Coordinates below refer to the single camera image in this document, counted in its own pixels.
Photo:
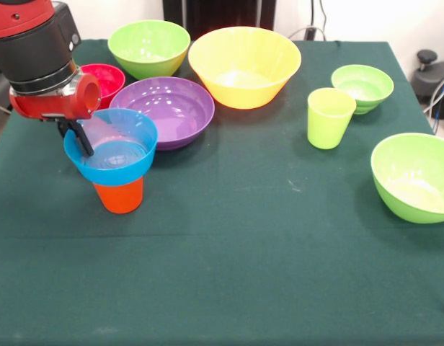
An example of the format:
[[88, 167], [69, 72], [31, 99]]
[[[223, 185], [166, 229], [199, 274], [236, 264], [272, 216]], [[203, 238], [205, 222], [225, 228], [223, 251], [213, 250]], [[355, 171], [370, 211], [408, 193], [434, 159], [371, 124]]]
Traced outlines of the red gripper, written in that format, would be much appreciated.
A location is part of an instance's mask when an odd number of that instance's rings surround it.
[[78, 71], [64, 85], [37, 94], [19, 93], [10, 87], [9, 98], [13, 108], [23, 117], [68, 119], [56, 121], [61, 137], [69, 129], [72, 130], [82, 153], [85, 156], [94, 155], [84, 129], [76, 120], [89, 119], [100, 105], [101, 88], [96, 77]]

